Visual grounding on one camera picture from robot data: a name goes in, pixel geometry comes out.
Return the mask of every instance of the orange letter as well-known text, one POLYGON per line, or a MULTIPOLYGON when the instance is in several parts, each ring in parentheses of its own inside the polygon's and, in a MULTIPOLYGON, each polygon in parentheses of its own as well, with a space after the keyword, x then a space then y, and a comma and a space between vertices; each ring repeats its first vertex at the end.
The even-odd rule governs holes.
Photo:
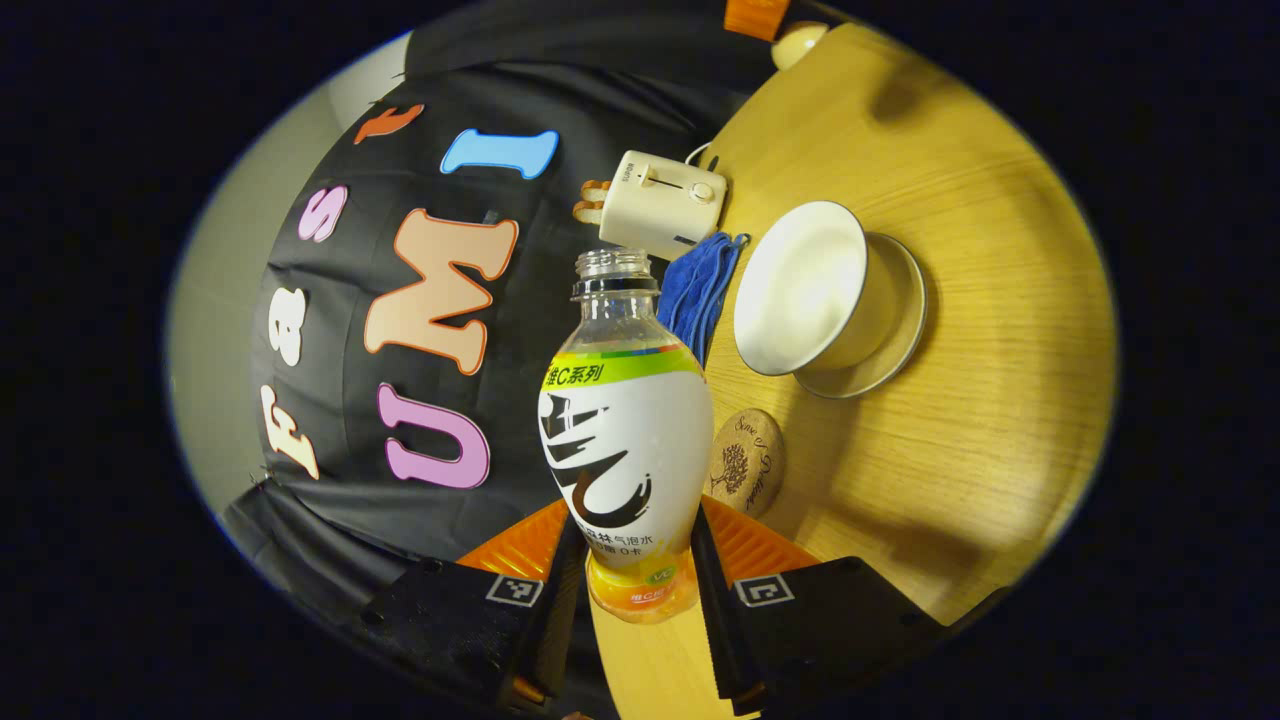
POLYGON ((360 126, 356 131, 356 142, 352 145, 360 145, 366 137, 371 135, 390 135, 399 128, 413 122, 413 118, 422 114, 424 105, 413 105, 403 114, 394 115, 396 108, 388 108, 385 113, 378 115, 376 118, 370 118, 365 120, 365 124, 360 126))
POLYGON ((298 424, 293 421, 293 418, 275 407, 275 391, 271 386, 262 386, 262 418, 266 419, 266 442, 271 446, 271 450, 276 452, 283 452, 296 460, 298 465, 306 468, 307 474, 312 479, 320 479, 320 469, 316 468, 316 451, 311 447, 311 441, 307 436, 298 433, 298 437, 293 437, 293 432, 298 429, 298 424))
POLYGON ((374 300, 365 319, 365 350, 378 352, 388 342, 416 347, 451 357, 460 373, 474 375, 484 363, 484 323, 451 328, 436 320, 488 307, 493 296, 451 265, 476 268, 485 279, 497 279, 511 261, 518 232, 515 220, 453 223, 421 209, 406 215, 396 232, 396 254, 422 279, 374 300))

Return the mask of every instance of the cable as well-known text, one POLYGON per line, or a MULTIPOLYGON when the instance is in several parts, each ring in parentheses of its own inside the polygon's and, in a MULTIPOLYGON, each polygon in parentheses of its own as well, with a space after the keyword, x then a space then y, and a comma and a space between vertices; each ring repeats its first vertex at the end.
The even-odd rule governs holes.
POLYGON ((704 142, 704 143, 699 145, 696 150, 694 150, 692 152, 689 154, 689 158, 685 158, 685 164, 686 165, 692 164, 691 160, 694 159, 694 156, 698 155, 699 152, 701 152, 703 150, 707 150, 708 147, 710 147, 710 145, 712 145, 710 142, 704 142))

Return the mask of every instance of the green label band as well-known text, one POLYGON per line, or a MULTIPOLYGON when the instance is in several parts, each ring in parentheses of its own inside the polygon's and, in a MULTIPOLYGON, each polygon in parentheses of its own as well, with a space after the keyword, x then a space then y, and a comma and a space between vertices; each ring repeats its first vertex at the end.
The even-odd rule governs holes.
POLYGON ((559 352, 543 379, 543 389, 603 386, 662 373, 703 374, 698 359, 684 345, 617 352, 559 352))

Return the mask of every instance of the orange gripper part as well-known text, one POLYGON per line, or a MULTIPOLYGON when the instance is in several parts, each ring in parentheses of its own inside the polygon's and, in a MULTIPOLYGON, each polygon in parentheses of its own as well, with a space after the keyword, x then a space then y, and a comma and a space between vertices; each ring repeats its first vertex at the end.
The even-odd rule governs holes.
POLYGON ((567 518, 568 506, 557 500, 463 555, 457 564, 547 582, 567 518))
POLYGON ((772 575, 819 562, 796 543, 713 497, 703 496, 703 512, 730 585, 742 578, 772 575))
POLYGON ((791 0, 728 0, 724 29, 773 42, 791 0))

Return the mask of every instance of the white device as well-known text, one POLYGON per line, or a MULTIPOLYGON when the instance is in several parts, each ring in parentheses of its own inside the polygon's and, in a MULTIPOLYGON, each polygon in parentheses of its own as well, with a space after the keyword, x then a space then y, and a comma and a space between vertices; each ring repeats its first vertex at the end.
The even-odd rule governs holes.
POLYGON ((600 240, 675 260, 716 232, 727 191, 723 176, 628 150, 604 196, 600 240))

